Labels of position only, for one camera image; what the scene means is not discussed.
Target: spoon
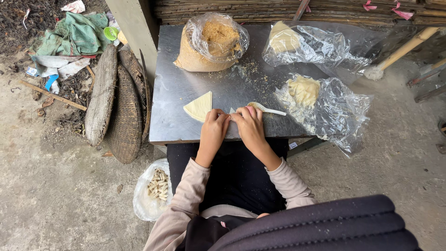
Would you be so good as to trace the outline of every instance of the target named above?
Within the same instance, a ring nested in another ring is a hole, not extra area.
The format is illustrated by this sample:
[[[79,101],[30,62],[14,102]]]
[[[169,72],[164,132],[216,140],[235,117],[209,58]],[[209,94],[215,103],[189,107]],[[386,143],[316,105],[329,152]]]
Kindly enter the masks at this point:
[[[273,110],[273,109],[268,109],[257,102],[249,102],[248,105],[255,107],[255,108],[259,108],[264,113],[275,113],[275,114],[279,114],[282,116],[286,116],[286,113],[284,113],[284,112]]]

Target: metal table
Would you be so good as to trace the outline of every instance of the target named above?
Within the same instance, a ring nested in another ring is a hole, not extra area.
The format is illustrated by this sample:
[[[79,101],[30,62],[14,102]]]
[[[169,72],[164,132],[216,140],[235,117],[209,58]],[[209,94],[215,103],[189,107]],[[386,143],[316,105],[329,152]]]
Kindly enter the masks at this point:
[[[199,142],[202,123],[191,118],[183,106],[208,91],[213,92],[213,108],[228,113],[251,101],[266,108],[287,112],[274,96],[276,88],[296,72],[314,79],[327,78],[313,64],[294,63],[278,67],[269,66],[262,59],[262,51],[271,30],[270,25],[244,25],[248,30],[249,47],[239,62],[219,72],[189,72],[176,67],[180,51],[183,25],[160,27],[156,77],[149,141],[154,145]],[[308,138],[305,129],[287,115],[264,113],[266,137]],[[240,140],[237,126],[230,122],[225,140]]]

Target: concrete floor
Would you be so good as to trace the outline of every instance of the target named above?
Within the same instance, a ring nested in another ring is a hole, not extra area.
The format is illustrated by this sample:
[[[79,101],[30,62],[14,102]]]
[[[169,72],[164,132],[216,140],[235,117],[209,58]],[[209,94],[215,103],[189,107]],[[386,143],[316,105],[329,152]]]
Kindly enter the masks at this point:
[[[45,98],[33,101],[31,90],[17,82],[33,78],[11,75],[7,66],[0,63],[0,251],[141,250],[153,224],[133,213],[133,190],[147,164],[164,154],[146,144],[128,165],[101,157],[106,146],[96,149],[68,128],[56,130],[53,120],[70,112],[62,102],[38,117],[34,110]],[[397,62],[383,80],[361,78],[351,86],[375,95],[362,152],[348,159],[326,145],[289,163],[320,201],[389,196],[421,248],[440,251],[446,247],[446,155],[435,144],[446,143],[437,129],[446,118],[446,96],[415,104],[416,89],[405,83],[417,69]],[[21,90],[12,93],[13,87]]]

